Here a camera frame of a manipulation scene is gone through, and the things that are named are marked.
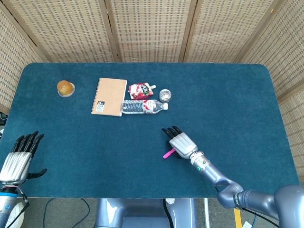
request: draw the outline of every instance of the yellow marking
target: yellow marking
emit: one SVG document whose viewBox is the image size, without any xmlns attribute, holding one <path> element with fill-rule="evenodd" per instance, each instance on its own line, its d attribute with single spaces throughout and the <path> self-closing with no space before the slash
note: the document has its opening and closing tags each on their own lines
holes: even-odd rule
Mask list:
<svg viewBox="0 0 304 228">
<path fill-rule="evenodd" d="M 236 221 L 236 228 L 242 228 L 242 219 L 241 219 L 241 212 L 238 209 L 234 210 L 234 219 Z"/>
</svg>

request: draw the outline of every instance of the woven screen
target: woven screen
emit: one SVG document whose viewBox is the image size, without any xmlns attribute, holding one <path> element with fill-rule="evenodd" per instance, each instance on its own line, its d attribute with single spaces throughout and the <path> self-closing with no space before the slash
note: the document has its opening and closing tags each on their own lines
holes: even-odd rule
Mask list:
<svg viewBox="0 0 304 228">
<path fill-rule="evenodd" d="M 185 62 L 232 62 L 272 0 L 204 0 Z"/>
<path fill-rule="evenodd" d="M 109 0 L 123 62 L 177 62 L 190 0 Z"/>
<path fill-rule="evenodd" d="M 4 0 L 50 61 L 114 61 L 98 0 Z"/>
<path fill-rule="evenodd" d="M 267 66 L 278 97 L 304 79 L 304 0 L 285 1 L 243 62 Z"/>
<path fill-rule="evenodd" d="M 290 148 L 300 177 L 304 177 L 304 90 L 280 104 Z"/>
<path fill-rule="evenodd" d="M 23 68 L 42 62 L 0 3 L 0 111 L 8 114 Z"/>
</svg>

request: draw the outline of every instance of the red snack pouch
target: red snack pouch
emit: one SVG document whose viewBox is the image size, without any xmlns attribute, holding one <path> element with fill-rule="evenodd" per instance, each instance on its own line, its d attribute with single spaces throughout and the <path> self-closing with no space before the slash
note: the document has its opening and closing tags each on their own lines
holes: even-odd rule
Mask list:
<svg viewBox="0 0 304 228">
<path fill-rule="evenodd" d="M 155 89 L 156 86 L 152 85 L 150 86 L 148 83 L 136 83 L 129 86 L 129 94 L 131 99 L 133 100 L 143 100 L 147 99 L 148 97 L 153 95 L 153 89 Z"/>
</svg>

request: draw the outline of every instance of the spiral notebook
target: spiral notebook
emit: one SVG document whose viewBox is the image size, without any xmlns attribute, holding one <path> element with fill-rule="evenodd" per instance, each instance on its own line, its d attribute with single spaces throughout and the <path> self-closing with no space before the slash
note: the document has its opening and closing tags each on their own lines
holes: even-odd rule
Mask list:
<svg viewBox="0 0 304 228">
<path fill-rule="evenodd" d="M 98 81 L 92 114 L 122 116 L 127 80 L 104 78 Z"/>
</svg>

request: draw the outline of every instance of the plastic water bottle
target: plastic water bottle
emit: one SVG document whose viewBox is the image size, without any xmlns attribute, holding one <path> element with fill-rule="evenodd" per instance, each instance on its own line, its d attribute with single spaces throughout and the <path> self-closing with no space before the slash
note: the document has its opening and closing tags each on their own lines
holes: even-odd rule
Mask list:
<svg viewBox="0 0 304 228">
<path fill-rule="evenodd" d="M 168 104 L 158 100 L 125 100 L 122 109 L 124 114 L 154 114 L 167 110 Z"/>
</svg>

